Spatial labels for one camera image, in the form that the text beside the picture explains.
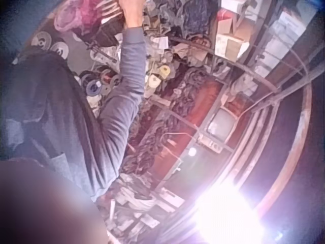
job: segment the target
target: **white box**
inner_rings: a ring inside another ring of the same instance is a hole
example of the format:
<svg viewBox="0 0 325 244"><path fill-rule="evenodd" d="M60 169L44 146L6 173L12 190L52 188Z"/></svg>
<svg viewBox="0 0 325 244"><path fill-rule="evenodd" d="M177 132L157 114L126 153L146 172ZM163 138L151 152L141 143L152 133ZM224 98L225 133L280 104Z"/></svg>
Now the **white box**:
<svg viewBox="0 0 325 244"><path fill-rule="evenodd" d="M247 0L221 0L221 7L241 14L247 2Z"/></svg>

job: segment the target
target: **gray long-sleeve shirt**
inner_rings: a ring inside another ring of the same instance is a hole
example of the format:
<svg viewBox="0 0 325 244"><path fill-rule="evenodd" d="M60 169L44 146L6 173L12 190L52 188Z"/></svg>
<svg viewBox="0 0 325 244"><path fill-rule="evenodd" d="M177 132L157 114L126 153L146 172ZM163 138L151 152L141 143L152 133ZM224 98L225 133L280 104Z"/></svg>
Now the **gray long-sleeve shirt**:
<svg viewBox="0 0 325 244"><path fill-rule="evenodd" d="M123 33L122 83L96 119L65 61L30 54L10 71L2 103L8 157L30 157L71 179L93 200L118 176L129 127L144 92L142 28Z"/></svg>

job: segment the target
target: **hand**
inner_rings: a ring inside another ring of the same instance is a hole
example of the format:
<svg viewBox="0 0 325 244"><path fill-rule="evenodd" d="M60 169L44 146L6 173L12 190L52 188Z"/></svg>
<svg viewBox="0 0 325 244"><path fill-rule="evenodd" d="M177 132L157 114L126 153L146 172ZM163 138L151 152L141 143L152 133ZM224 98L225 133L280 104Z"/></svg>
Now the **hand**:
<svg viewBox="0 0 325 244"><path fill-rule="evenodd" d="M127 28L142 26L144 3L145 0L119 0Z"/></svg>

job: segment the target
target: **raised arm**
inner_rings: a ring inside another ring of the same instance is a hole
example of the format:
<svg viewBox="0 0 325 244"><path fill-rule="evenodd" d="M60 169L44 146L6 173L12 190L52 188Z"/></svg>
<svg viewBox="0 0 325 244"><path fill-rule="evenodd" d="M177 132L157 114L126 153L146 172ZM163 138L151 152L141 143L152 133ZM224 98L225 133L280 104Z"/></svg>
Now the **raised arm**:
<svg viewBox="0 0 325 244"><path fill-rule="evenodd" d="M128 130L144 92L146 48L142 30L144 0L120 0L127 28L123 32L122 83L112 90L99 116L110 161L116 172L127 144Z"/></svg>

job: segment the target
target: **paper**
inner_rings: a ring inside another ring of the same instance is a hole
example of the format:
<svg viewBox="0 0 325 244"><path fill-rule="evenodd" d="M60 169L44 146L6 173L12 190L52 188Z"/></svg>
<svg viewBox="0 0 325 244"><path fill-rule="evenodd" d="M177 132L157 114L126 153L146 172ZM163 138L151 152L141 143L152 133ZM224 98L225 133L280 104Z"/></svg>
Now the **paper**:
<svg viewBox="0 0 325 244"><path fill-rule="evenodd" d="M156 44L158 44L158 48L165 50L168 49L168 37L157 37L157 38L153 38L152 41Z"/></svg>

